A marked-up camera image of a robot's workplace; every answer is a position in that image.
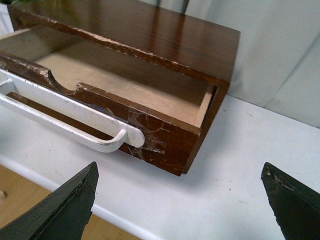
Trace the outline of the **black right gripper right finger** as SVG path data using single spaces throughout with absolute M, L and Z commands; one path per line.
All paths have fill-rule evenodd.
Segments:
M 320 238 L 320 194 L 266 162 L 261 172 L 276 222 L 286 240 Z

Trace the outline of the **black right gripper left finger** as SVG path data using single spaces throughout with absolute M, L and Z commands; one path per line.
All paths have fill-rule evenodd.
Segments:
M 99 178 L 90 163 L 0 230 L 2 240 L 79 240 L 92 215 Z

